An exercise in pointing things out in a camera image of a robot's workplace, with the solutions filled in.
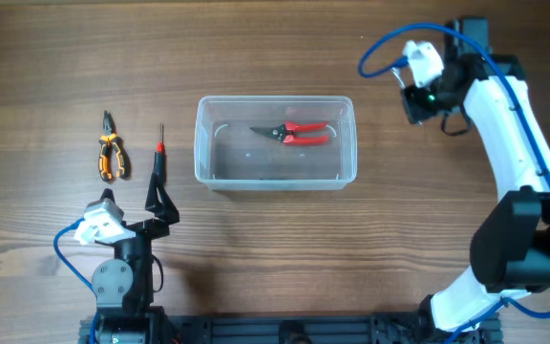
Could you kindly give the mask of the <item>black red precision screwdriver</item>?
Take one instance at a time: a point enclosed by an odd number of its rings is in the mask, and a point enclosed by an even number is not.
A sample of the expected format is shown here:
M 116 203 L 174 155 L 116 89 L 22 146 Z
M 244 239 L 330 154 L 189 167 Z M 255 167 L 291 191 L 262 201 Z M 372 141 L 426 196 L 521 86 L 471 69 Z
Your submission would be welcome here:
M 159 141 L 155 151 L 153 173 L 159 178 L 161 184 L 166 181 L 166 153 L 164 145 L 164 124 L 159 125 Z

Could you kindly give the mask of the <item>orange black pliers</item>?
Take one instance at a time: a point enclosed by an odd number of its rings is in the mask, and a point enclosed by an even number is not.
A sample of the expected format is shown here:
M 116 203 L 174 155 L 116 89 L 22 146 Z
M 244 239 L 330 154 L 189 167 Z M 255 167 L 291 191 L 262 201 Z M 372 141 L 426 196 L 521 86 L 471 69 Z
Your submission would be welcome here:
M 127 180 L 131 175 L 131 164 L 123 146 L 123 139 L 117 134 L 112 114 L 105 110 L 102 121 L 103 135 L 99 138 L 98 173 L 101 180 L 110 183 L 114 178 Z M 117 171 L 113 173 L 112 157 L 116 158 Z

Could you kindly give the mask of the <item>red handled snips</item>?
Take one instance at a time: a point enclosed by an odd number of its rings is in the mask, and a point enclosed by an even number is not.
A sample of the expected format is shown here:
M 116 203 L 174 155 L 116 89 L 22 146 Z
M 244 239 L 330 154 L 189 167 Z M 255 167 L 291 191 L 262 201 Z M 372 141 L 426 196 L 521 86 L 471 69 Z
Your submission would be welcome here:
M 329 140 L 329 135 L 307 137 L 308 132 L 318 132 L 325 130 L 327 122 L 315 122 L 309 124 L 298 124 L 292 121 L 276 127 L 250 127 L 250 130 L 256 134 L 276 140 L 283 145 L 288 146 L 307 146 L 321 145 Z

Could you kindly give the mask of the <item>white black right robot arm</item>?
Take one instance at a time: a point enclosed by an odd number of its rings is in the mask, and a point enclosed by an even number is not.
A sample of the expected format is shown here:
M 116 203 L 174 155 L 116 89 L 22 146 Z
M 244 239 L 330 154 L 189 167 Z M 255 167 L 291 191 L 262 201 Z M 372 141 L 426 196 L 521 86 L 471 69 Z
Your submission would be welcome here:
M 487 21 L 460 18 L 442 32 L 442 51 L 424 41 L 403 49 L 399 65 L 413 78 L 402 90 L 407 117 L 460 113 L 480 135 L 498 198 L 472 239 L 469 267 L 427 301 L 430 328 L 453 337 L 550 288 L 550 148 L 520 62 L 492 51 Z

